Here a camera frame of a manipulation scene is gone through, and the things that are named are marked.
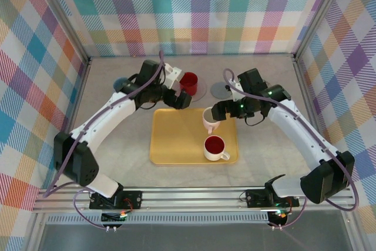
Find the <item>round coaster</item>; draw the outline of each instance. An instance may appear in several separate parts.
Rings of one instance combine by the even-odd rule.
[[[207,91],[207,85],[205,83],[205,80],[200,76],[197,77],[199,79],[199,81],[197,82],[197,92],[195,95],[192,96],[192,102],[200,100],[202,97],[205,96]]]
[[[231,91],[226,89],[225,82],[216,82],[211,86],[210,93],[217,99],[227,99],[231,96]]]

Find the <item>mug handle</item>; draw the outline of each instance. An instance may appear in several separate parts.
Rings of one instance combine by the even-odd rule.
[[[228,154],[226,151],[224,151],[224,152],[222,153],[222,155],[221,155],[221,158],[222,158],[223,160],[228,161],[228,160],[230,159],[230,154]]]

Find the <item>yellow tray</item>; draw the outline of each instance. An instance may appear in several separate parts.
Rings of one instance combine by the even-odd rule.
[[[202,124],[203,108],[154,112],[150,160],[157,165],[231,164],[239,158],[235,119],[221,121],[213,135],[223,138],[229,160],[212,162],[204,156],[209,136]]]

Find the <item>white mug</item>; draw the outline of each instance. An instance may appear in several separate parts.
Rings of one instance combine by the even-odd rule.
[[[208,107],[204,110],[202,113],[202,122],[204,123],[204,127],[207,129],[209,135],[211,135],[213,130],[217,129],[221,123],[220,121],[213,119],[212,107]]]
[[[210,161],[219,159],[229,160],[230,154],[225,150],[224,140],[217,135],[211,135],[204,142],[204,155]]]

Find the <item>cable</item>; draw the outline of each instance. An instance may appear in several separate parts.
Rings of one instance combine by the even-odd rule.
[[[300,210],[300,212],[299,212],[299,215],[298,215],[298,216],[297,216],[297,217],[296,217],[291,223],[288,223],[288,224],[283,225],[283,226],[278,226],[278,225],[276,225],[275,223],[271,223],[271,222],[269,222],[269,223],[270,223],[272,226],[279,228],[280,230],[282,230],[282,228],[289,227],[289,226],[293,225],[296,221],[299,220],[299,218],[300,218],[301,215],[303,214],[304,210],[305,210],[306,207],[307,207],[307,202],[308,202],[308,199],[305,198],[305,199],[304,199],[303,207],[301,208],[301,210]]]
[[[245,194],[245,192],[246,192],[246,191],[243,191],[243,192],[241,193],[241,195],[239,195],[239,200],[242,201],[242,202],[247,202],[247,199],[243,200],[243,199],[241,198],[241,196],[242,196],[243,194]]]
[[[290,200],[290,198],[287,198],[287,201],[290,204],[290,210],[287,212],[287,214],[290,214],[293,211],[293,202]]]
[[[76,184],[75,182],[66,182],[66,183],[64,183],[64,184],[62,184],[62,185],[59,185],[59,186],[57,186],[57,187],[55,187],[55,185],[54,185],[54,189],[51,190],[51,194],[53,194],[53,193],[55,193],[56,191],[58,191],[58,190],[64,188],[65,186],[68,186],[68,185],[75,185],[75,184]]]
[[[163,95],[163,89],[162,89],[162,86],[163,86],[163,84],[164,84],[165,81],[166,81],[166,70],[165,70],[165,68],[163,68],[162,70],[163,70],[163,82],[161,82],[161,83],[159,84],[159,87],[160,87],[160,97],[159,97],[158,100],[161,100],[161,98],[162,98],[162,95]],[[150,110],[151,108],[154,108],[156,105],[157,105],[157,102],[154,102],[154,104],[153,104],[152,106],[148,107],[148,108],[144,108],[144,107],[142,107],[142,106],[140,106],[140,108],[143,109],[143,110]]]
[[[259,121],[259,122],[257,122],[257,123],[254,123],[253,125],[249,125],[249,124],[247,123],[247,118],[245,118],[244,121],[245,121],[245,123],[246,123],[247,126],[257,126],[257,125],[261,124],[262,122],[264,122],[265,118],[266,118],[266,117],[263,116],[263,119],[262,119],[261,121]]]
[[[109,220],[120,220],[121,218],[120,218],[120,214],[116,214],[116,215],[114,215],[114,216],[109,216],[109,215],[107,215],[107,214],[102,214],[101,215],[102,217],[105,217],[105,218],[107,218],[107,219],[109,219]]]
[[[294,118],[296,118],[303,126],[304,128],[310,133],[310,135],[317,141],[317,143],[321,146],[321,148],[325,149],[325,144],[322,142],[321,138],[319,138],[313,131],[312,129],[294,112],[292,111],[290,108],[288,108],[287,106],[283,105],[282,103],[278,102],[278,101],[275,101],[274,99],[271,99],[271,98],[267,98],[267,97],[263,97],[263,96],[257,96],[257,95],[252,95],[252,94],[249,94],[249,93],[246,93],[244,91],[241,91],[239,89],[237,89],[235,86],[233,86],[232,84],[230,84],[229,82],[229,79],[227,78],[226,76],[226,72],[230,72],[231,73],[231,80],[233,81],[235,79],[235,74],[234,72],[229,69],[229,68],[226,68],[225,70],[223,70],[223,78],[224,80],[226,81],[226,84],[232,88],[233,90],[235,90],[236,92],[244,95],[244,96],[247,96],[249,98],[253,98],[253,99],[257,99],[257,100],[261,100],[261,101],[267,101],[267,102],[271,102],[273,104],[276,104],[278,105],[279,107],[283,108],[284,110],[286,110],[288,113],[290,113]],[[340,167],[340,169],[343,171],[343,173],[345,174],[346,178],[348,179],[349,183],[350,183],[350,186],[352,188],[352,192],[354,193],[354,198],[355,198],[355,203],[354,203],[354,206],[351,207],[351,208],[345,208],[345,207],[341,207],[335,203],[333,203],[332,201],[330,201],[329,199],[326,199],[326,201],[331,204],[332,206],[336,207],[337,209],[339,210],[342,210],[342,211],[346,211],[346,212],[352,212],[354,210],[356,210],[356,208],[359,206],[359,194],[358,194],[358,190],[355,186],[355,183],[353,181],[353,179],[351,178],[351,175],[349,174],[349,172],[346,170],[346,168],[344,167],[344,165],[342,165],[342,163],[337,159],[336,156],[334,156],[333,153],[331,153],[329,150],[327,151],[327,154],[329,155],[329,157],[331,159],[333,159],[333,161],[338,165],[338,167]]]
[[[157,71],[154,73],[154,75],[142,86],[140,86],[139,88],[137,88],[135,91],[131,92],[130,94],[127,94],[126,96],[112,102],[109,106],[103,108],[101,111],[99,111],[94,117],[92,117],[88,123],[86,124],[86,126],[83,127],[82,131],[79,133],[78,137],[75,139],[75,141],[73,142],[73,145],[70,147],[69,151],[68,151],[68,154],[65,156],[65,159],[64,159],[64,162],[63,164],[61,165],[59,171],[57,172],[57,174],[55,175],[53,181],[51,182],[51,184],[48,186],[46,192],[43,194],[43,198],[47,198],[49,195],[51,195],[51,193],[53,193],[52,189],[55,185],[55,183],[58,181],[59,177],[63,174],[64,172],[64,169],[66,167],[66,165],[68,164],[69,162],[69,159],[71,158],[72,154],[73,154],[73,151],[75,150],[78,142],[80,141],[80,139],[82,138],[82,136],[85,134],[85,132],[90,128],[90,126],[100,117],[102,116],[105,112],[107,112],[108,110],[112,109],[113,107],[115,107],[117,104],[119,103],[122,103],[126,100],[129,99],[130,96],[133,96],[133,95],[136,95],[137,93],[139,93],[140,91],[144,90],[144,88],[146,88],[148,85],[150,85],[154,80],[155,78],[158,76],[158,74],[160,73],[160,71],[162,70],[162,68],[164,67],[165,65],[165,62],[164,62],[164,54],[163,54],[163,51],[159,51],[159,58],[160,58],[160,63],[159,63],[159,66],[157,68]]]
[[[137,78],[137,75],[138,75],[138,73],[134,73],[132,76],[130,76],[128,78],[128,80],[131,82],[132,80],[134,80],[135,78]]]
[[[157,102],[154,102],[154,104],[153,104],[152,106],[148,107],[148,108],[144,108],[144,107],[142,107],[142,106],[140,106],[140,108],[141,108],[141,109],[144,109],[144,110],[150,110],[151,108],[154,108],[155,105],[157,105]]]
[[[129,207],[130,207],[130,212],[133,212],[133,205],[132,205],[132,202],[131,202],[128,198],[124,199],[124,201],[127,201],[127,202],[128,202]]]
[[[97,227],[99,229],[104,229],[104,230],[108,230],[106,227],[104,226],[101,226],[97,223],[93,223],[91,220],[89,220],[87,217],[85,217],[80,211],[79,209],[77,208],[77,205],[76,205],[76,199],[77,199],[77,196],[79,196],[81,193],[83,192],[86,192],[86,191],[90,191],[90,192],[95,192],[94,190],[92,189],[89,189],[89,188],[84,188],[84,189],[81,189],[79,190],[74,196],[73,196],[73,207],[75,208],[76,212],[82,217],[82,219],[84,219],[85,221],[87,221],[88,223],[90,223],[92,226],[94,227]]]

